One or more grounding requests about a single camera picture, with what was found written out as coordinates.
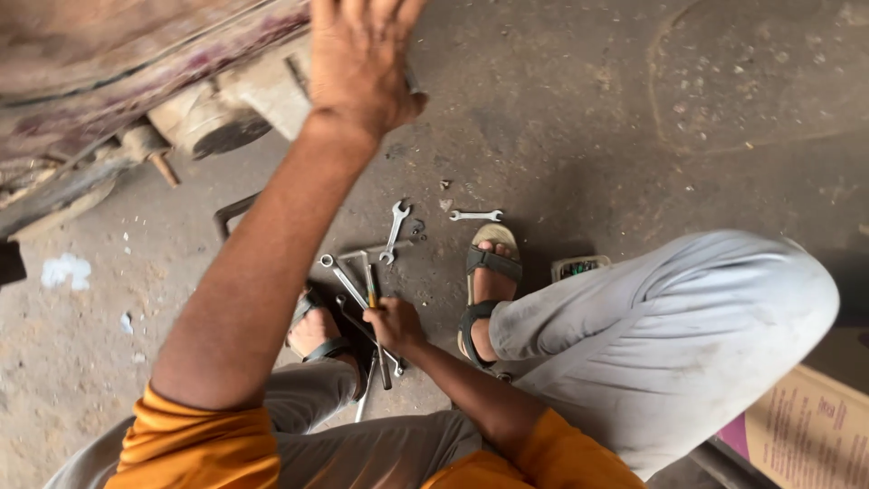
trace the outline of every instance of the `orange sleeve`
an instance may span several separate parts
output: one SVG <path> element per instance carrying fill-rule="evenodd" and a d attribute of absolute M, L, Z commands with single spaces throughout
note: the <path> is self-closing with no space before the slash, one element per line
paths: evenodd
<path fill-rule="evenodd" d="M 106 489 L 277 487 L 281 461 L 264 407 L 202 411 L 163 399 L 148 386 L 133 413 L 136 421 Z"/>
<path fill-rule="evenodd" d="M 547 409 L 515 464 L 537 489 L 639 489 L 646 485 L 615 454 Z"/>

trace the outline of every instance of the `paint stain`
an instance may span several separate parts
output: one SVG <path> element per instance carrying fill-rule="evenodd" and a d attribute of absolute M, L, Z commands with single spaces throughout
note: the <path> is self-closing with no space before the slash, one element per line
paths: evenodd
<path fill-rule="evenodd" d="M 43 287 L 53 289 L 72 277 L 72 290 L 86 291 L 90 288 L 87 277 L 90 275 L 90 263 L 72 253 L 64 253 L 60 258 L 45 260 L 43 263 Z"/>

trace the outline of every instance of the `foot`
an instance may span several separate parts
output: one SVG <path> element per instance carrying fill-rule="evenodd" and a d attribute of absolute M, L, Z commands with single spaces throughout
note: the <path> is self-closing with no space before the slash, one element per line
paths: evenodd
<path fill-rule="evenodd" d="M 483 251 L 492 251 L 492 243 L 481 241 L 478 245 Z M 494 253 L 501 255 L 504 258 L 510 258 L 510 249 L 503 244 L 498 244 L 494 247 Z M 497 271 L 489 270 L 488 268 L 478 268 L 474 270 L 474 303 L 479 304 L 484 300 L 512 300 L 516 294 L 518 285 L 506 275 L 502 275 Z M 498 355 L 494 352 L 492 340 L 488 335 L 489 319 L 477 319 L 471 325 L 471 341 L 474 343 L 474 348 L 481 359 L 487 362 L 498 360 Z"/>
<path fill-rule="evenodd" d="M 287 343 L 293 348 L 293 351 L 301 355 L 302 358 L 307 357 L 311 352 L 327 340 L 339 338 L 341 332 L 338 331 L 338 325 L 335 319 L 332 318 L 332 313 L 325 307 L 318 307 L 308 311 L 293 327 L 292 331 L 287 333 Z M 362 388 L 362 377 L 359 373 L 359 364 L 353 355 L 343 353 L 335 357 L 336 360 L 347 363 L 356 371 L 356 392 L 353 393 L 354 399 L 356 394 Z"/>

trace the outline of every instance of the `small container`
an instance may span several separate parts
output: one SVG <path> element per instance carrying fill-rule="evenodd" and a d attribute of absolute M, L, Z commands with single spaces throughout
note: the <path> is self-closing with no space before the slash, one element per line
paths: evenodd
<path fill-rule="evenodd" d="M 605 255 L 558 260 L 552 262 L 552 267 L 550 268 L 550 271 L 552 272 L 552 283 L 554 284 L 559 280 L 579 275 L 582 272 L 596 270 L 612 264 L 613 262 Z"/>

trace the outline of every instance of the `sandal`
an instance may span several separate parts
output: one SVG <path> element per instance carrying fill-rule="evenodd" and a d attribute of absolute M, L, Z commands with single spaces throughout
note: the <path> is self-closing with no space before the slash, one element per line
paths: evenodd
<path fill-rule="evenodd" d="M 477 247 L 482 241 L 488 241 L 492 244 L 492 251 L 484 251 Z M 494 253 L 496 245 L 504 245 L 511 251 L 510 258 L 505 258 Z M 462 352 L 468 359 L 474 362 L 480 368 L 487 369 L 494 365 L 494 362 L 487 362 L 480 358 L 474 342 L 471 339 L 471 325 L 477 319 L 486 319 L 492 317 L 492 310 L 502 302 L 500 300 L 484 300 L 479 304 L 474 303 L 474 270 L 478 268 L 488 268 L 492 271 L 497 271 L 501 275 L 505 275 L 519 284 L 522 280 L 522 262 L 519 259 L 519 246 L 516 244 L 516 238 L 513 233 L 502 224 L 486 224 L 481 227 L 471 240 L 471 246 L 468 250 L 467 275 L 468 275 L 468 308 L 461 315 L 459 321 L 458 343 L 459 351 Z"/>
<path fill-rule="evenodd" d="M 313 311 L 314 309 L 326 307 L 326 305 L 320 299 L 320 296 L 316 293 L 316 291 L 314 291 L 314 287 L 311 284 L 305 284 L 305 286 L 308 288 L 308 291 L 304 295 L 302 295 L 299 301 L 295 304 L 293 320 L 289 324 L 290 331 L 293 331 L 293 327 L 295 327 L 295 325 L 297 325 L 299 321 L 301 321 L 305 317 L 306 314 Z M 351 400 L 351 404 L 361 399 L 362 396 L 365 395 L 365 392 L 368 390 L 368 372 L 366 369 L 366 365 L 364 365 L 364 362 L 359 361 L 357 356 L 354 354 L 349 339 L 344 338 L 343 336 L 327 339 L 306 356 L 302 356 L 289 343 L 289 335 L 287 338 L 284 339 L 284 345 L 289 346 L 293 353 L 302 357 L 302 363 L 309 362 L 311 360 L 317 360 L 319 358 L 335 358 L 344 353 L 349 353 L 351 356 L 356 358 L 356 365 L 359 367 L 359 380 L 362 383 L 359 389 L 359 393 Z"/>

